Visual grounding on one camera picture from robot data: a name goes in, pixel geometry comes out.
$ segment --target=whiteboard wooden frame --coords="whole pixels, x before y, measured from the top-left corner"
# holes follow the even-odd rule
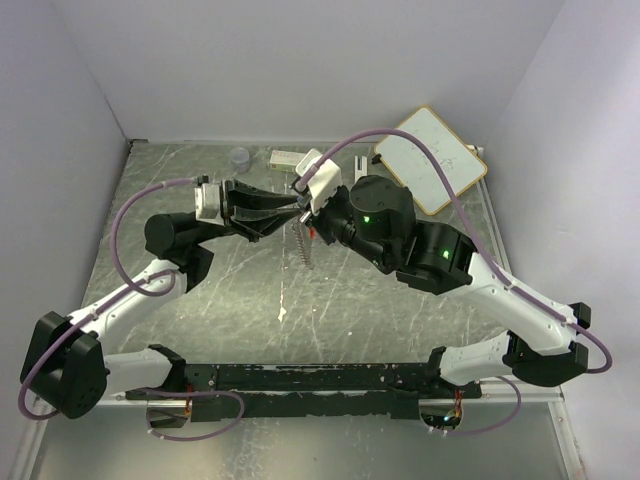
[[[462,139],[456,135],[456,133],[451,130],[451,128],[449,128],[449,126],[444,123],[442,121],[442,119],[433,111],[433,109],[431,107],[429,107],[428,105],[424,105],[420,108],[418,108],[415,112],[413,112],[411,115],[409,115],[406,119],[404,119],[402,121],[402,123],[400,123],[400,125],[398,125],[398,129],[403,130],[403,125],[405,125],[409,120],[411,120],[415,115],[417,115],[418,113],[420,113],[422,110],[427,110],[431,113],[431,115],[433,115],[433,117],[435,117],[436,120],[438,120],[442,126],[456,139],[458,140],[458,142],[460,142],[460,145],[462,147],[464,147],[464,149],[469,152],[469,155],[472,157],[475,157],[475,159],[478,161],[478,163],[482,166],[482,173],[480,175],[478,175],[477,177],[471,179],[469,181],[469,184],[465,185],[462,188],[459,188],[458,191],[456,192],[456,195],[459,197],[461,194],[463,194],[464,192],[466,192],[472,185],[476,184],[478,181],[480,181],[480,179],[482,179],[488,171],[488,167],[487,165],[482,161],[482,159],[480,157],[478,157],[474,152],[472,152],[471,150],[469,150],[469,148],[467,148],[467,145],[465,144],[465,142],[462,141]],[[385,165],[385,167],[387,167],[387,169],[391,172],[391,174],[394,176],[394,178],[398,181],[398,183],[400,183],[402,186],[406,186],[404,184],[404,182],[400,179],[400,177],[398,176],[398,174],[396,172],[394,172],[394,170],[391,168],[391,166],[389,165],[389,163],[387,161],[385,161],[384,155],[382,155],[382,153],[378,150],[379,146],[386,141],[388,138],[390,137],[390,135],[387,135],[386,137],[384,137],[382,140],[380,140],[378,142],[378,144],[374,147],[374,152],[376,154],[380,155],[380,160],[382,161],[382,163]],[[415,202],[418,204],[418,206],[420,207],[420,209],[426,213],[427,215],[435,215],[436,213],[438,213],[439,211],[441,211],[443,208],[445,208],[447,205],[449,205],[451,203],[451,200],[449,199],[448,201],[446,201],[444,204],[442,204],[440,207],[438,207],[437,209],[435,209],[434,211],[429,211],[424,205],[422,205],[422,203],[415,197],[414,195],[414,200]]]

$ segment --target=whiteboard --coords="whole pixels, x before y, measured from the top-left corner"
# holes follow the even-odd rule
[[[429,107],[422,107],[398,129],[422,141],[444,170],[456,195],[487,174],[487,166]],[[396,136],[384,138],[375,147],[382,163],[404,186],[427,215],[435,215],[451,200],[429,159],[410,141]]]

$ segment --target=scratched metal surface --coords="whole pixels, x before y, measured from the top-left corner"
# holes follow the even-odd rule
[[[232,175],[226,159],[229,148],[136,144],[114,210],[160,180],[202,173]],[[285,191],[292,178],[268,170],[271,148],[250,151],[254,164],[238,178]],[[355,154],[370,156],[371,148],[351,147],[335,159],[347,183],[353,180]],[[377,166],[371,173],[385,169]],[[493,250],[495,231],[492,237],[480,189],[470,189],[461,199]],[[136,205],[119,237],[129,272],[138,272],[151,260],[143,249],[146,219],[158,212],[192,209],[189,188],[163,191]],[[435,219],[461,227],[451,208]],[[107,240],[108,234],[85,303],[120,284]],[[224,238],[207,247],[216,257],[204,284],[154,312],[131,332],[121,351],[162,343],[191,362],[424,361],[435,346],[465,345],[501,331],[490,318],[462,304],[412,291],[393,276],[381,275],[341,246],[315,242],[316,268],[309,271],[297,256],[290,227],[257,244]],[[146,434],[144,408],[113,403],[98,406],[80,420],[51,420],[31,478],[567,478],[549,409],[542,403],[525,403],[507,427],[486,437],[456,439],[455,446],[452,439],[429,436],[420,421],[382,416],[246,419],[220,437],[176,444]],[[494,423],[511,408],[468,405],[465,425]],[[219,427],[218,422],[191,424],[177,434],[198,435]]]
[[[233,176],[227,159],[230,148],[136,143],[108,225],[126,199],[152,183],[205,173]],[[271,150],[309,149],[248,148],[253,165],[237,178],[276,192],[287,190],[293,174],[268,168]],[[372,148],[352,146],[334,158],[343,168],[347,185],[353,183],[356,154],[371,158]],[[389,176],[382,165],[371,168],[370,173]],[[471,188],[461,200],[493,250],[479,188]],[[143,238],[144,223],[151,215],[193,208],[190,187],[161,191],[139,201],[125,217],[118,237],[125,268],[138,273],[152,259],[144,251]],[[462,228],[451,206],[431,218]],[[109,257],[108,230],[105,233],[85,304],[121,283]],[[227,237],[205,246],[215,252],[215,259],[203,284],[134,328],[120,351],[161,343],[190,362],[408,362],[425,361],[431,349],[440,345],[466,345],[502,331],[480,312],[411,290],[394,275],[380,274],[366,260],[337,244],[327,246],[315,240],[315,269],[308,270],[298,257],[291,225],[257,244]]]
[[[469,404],[464,422],[479,428],[512,408]],[[218,427],[186,428],[202,435]],[[196,443],[147,435],[144,407],[101,407],[78,420],[50,420],[41,453],[32,480],[569,478],[545,403],[525,403],[512,423],[484,437],[442,439],[419,422],[381,416],[307,417],[245,420]]]

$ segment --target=metal spring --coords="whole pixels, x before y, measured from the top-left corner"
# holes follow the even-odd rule
[[[298,255],[300,260],[309,270],[313,270],[311,262],[311,238],[307,227],[297,218],[293,222],[293,231],[296,234],[296,244],[298,245]]]

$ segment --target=white wall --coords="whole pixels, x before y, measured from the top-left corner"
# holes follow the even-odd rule
[[[484,143],[562,0],[54,0],[129,138]]]
[[[590,304],[613,351],[609,373],[565,388],[592,479],[640,469],[638,25],[637,0],[568,1],[486,150],[514,271]]]
[[[0,478],[35,321],[79,306],[125,147],[51,3],[0,2]]]

